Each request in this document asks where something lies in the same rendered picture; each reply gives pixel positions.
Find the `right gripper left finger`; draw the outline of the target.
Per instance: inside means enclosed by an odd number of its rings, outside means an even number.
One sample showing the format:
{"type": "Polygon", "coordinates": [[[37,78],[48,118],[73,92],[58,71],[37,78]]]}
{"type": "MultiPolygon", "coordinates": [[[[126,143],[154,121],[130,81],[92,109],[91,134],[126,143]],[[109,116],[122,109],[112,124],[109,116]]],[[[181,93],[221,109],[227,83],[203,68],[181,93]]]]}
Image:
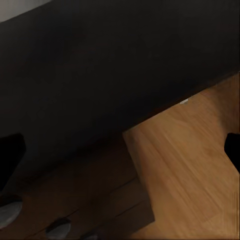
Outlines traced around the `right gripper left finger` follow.
{"type": "Polygon", "coordinates": [[[22,133],[0,138],[0,191],[6,186],[25,152],[22,133]]]}

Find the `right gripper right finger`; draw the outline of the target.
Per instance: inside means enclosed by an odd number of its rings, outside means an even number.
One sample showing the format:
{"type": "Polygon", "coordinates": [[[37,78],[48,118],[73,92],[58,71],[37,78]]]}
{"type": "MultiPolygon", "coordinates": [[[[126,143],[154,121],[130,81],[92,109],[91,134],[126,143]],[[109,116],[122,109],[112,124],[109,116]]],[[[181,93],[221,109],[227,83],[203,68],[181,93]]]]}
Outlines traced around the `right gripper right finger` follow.
{"type": "Polygon", "coordinates": [[[240,173],[240,135],[228,133],[224,151],[240,173]]]}

